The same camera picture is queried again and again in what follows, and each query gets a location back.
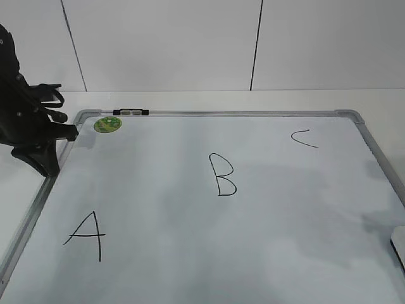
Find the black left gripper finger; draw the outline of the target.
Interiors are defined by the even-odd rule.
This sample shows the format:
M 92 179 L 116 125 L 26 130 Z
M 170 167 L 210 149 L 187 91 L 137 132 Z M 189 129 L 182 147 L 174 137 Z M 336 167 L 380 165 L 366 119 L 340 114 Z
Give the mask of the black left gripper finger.
M 55 177 L 59 174 L 55 140 L 14 147 L 11 155 L 27 163 L 44 177 Z

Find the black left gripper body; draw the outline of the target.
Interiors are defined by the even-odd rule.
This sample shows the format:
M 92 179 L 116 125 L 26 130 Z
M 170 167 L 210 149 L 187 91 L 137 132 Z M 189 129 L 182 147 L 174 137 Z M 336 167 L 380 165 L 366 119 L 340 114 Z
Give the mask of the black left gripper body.
M 68 116 L 41 103 L 30 86 L 20 72 L 13 36 L 1 26 L 1 143 L 20 147 L 76 140 L 78 131 L 67 124 Z

